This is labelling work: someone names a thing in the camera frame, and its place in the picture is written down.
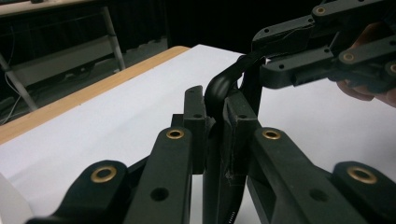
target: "wooden table edge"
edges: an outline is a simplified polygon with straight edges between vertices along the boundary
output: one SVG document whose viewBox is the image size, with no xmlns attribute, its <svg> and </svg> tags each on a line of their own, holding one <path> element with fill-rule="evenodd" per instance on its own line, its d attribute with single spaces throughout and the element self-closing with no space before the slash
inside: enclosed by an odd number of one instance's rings
<svg viewBox="0 0 396 224">
<path fill-rule="evenodd" d="M 51 120 L 62 113 L 89 101 L 91 98 L 117 87 L 121 83 L 137 77 L 155 66 L 165 63 L 177 55 L 187 51 L 190 48 L 176 46 L 167 49 L 141 63 L 137 63 L 131 67 L 118 72 L 117 74 L 104 78 L 91 86 L 76 91 L 64 98 L 55 101 L 49 105 L 45 105 L 36 111 L 33 111 L 23 117 L 12 120 L 0 126 L 0 145 L 5 142 L 26 133 L 33 128 Z"/>
</svg>

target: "human hand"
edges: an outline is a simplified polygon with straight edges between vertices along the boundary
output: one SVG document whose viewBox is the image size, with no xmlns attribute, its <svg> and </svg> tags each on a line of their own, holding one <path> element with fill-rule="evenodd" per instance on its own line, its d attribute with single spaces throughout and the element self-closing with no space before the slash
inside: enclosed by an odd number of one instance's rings
<svg viewBox="0 0 396 224">
<path fill-rule="evenodd" d="M 369 43 L 383 37 L 389 32 L 389 29 L 383 23 L 373 23 L 363 31 L 358 40 L 353 44 L 352 48 L 356 48 L 359 45 Z M 363 101 L 372 101 L 374 98 L 384 102 L 387 105 L 396 107 L 396 89 L 382 93 L 372 93 L 367 90 L 365 86 L 349 87 L 349 80 L 342 80 L 337 82 L 337 86 L 346 95 L 354 97 Z"/>
</svg>

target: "table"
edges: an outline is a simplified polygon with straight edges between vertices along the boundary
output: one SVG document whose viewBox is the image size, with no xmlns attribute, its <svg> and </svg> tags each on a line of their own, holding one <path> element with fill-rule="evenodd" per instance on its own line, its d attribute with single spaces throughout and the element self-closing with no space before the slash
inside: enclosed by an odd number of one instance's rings
<svg viewBox="0 0 396 224">
<path fill-rule="evenodd" d="M 53 13 L 73 7 L 99 5 L 105 2 L 104 0 L 47 0 L 39 4 L 32 4 L 30 1 L 8 4 L 1 6 L 0 21 L 13 19 L 26 20 L 26 18 L 33 18 L 41 14 Z M 22 99 L 28 104 L 31 111 L 38 109 L 38 106 L 25 89 L 30 84 L 106 56 L 109 52 L 114 53 L 119 69 L 125 69 L 120 45 L 106 5 L 100 6 L 100 13 L 105 20 L 107 36 L 75 46 L 71 49 L 55 52 L 27 63 L 17 64 L 13 67 L 7 64 L 0 53 L 1 67 L 20 93 Z"/>
<path fill-rule="evenodd" d="M 205 89 L 239 56 L 202 45 L 172 48 L 11 121 L 0 127 L 0 173 L 36 216 L 47 216 L 92 163 L 114 160 L 129 166 L 146 157 L 172 114 L 182 113 L 184 91 L 197 85 Z M 360 161 L 395 181 L 395 115 L 393 107 L 358 101 L 321 80 L 264 89 L 259 121 L 285 131 L 327 171 L 339 161 Z M 201 176 L 194 176 L 191 223 L 201 221 L 201 184 Z M 236 223 L 259 223 L 246 195 Z"/>
</svg>

